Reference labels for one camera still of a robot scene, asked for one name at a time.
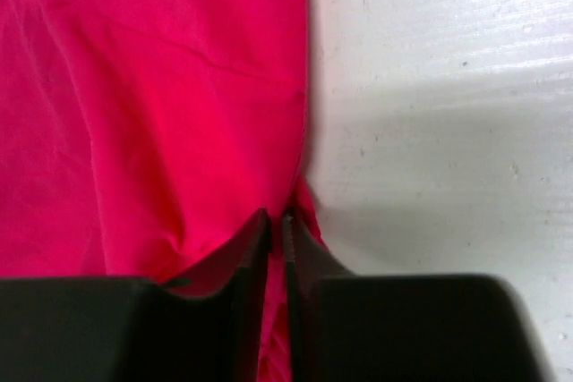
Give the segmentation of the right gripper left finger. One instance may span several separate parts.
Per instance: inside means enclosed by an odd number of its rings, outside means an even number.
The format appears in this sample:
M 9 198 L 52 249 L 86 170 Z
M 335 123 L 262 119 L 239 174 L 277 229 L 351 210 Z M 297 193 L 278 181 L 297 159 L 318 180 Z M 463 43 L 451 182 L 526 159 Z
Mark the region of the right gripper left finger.
M 254 381 L 270 221 L 165 283 L 142 277 L 1 283 L 4 381 Z

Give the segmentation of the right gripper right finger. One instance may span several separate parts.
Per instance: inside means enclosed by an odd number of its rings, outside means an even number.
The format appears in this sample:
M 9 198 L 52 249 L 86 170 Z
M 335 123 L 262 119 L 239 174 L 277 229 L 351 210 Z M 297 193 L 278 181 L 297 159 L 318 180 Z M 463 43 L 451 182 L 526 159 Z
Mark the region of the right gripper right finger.
M 295 381 L 548 381 L 510 286 L 493 276 L 360 276 L 282 220 Z

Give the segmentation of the red t-shirt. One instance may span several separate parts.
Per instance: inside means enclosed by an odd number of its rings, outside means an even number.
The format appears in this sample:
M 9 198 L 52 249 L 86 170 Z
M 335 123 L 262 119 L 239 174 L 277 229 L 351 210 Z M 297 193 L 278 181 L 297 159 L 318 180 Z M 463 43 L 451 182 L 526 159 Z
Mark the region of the red t-shirt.
M 255 380 L 292 380 L 281 218 L 319 232 L 308 23 L 308 0 L 1 0 L 1 283 L 165 283 L 264 210 Z

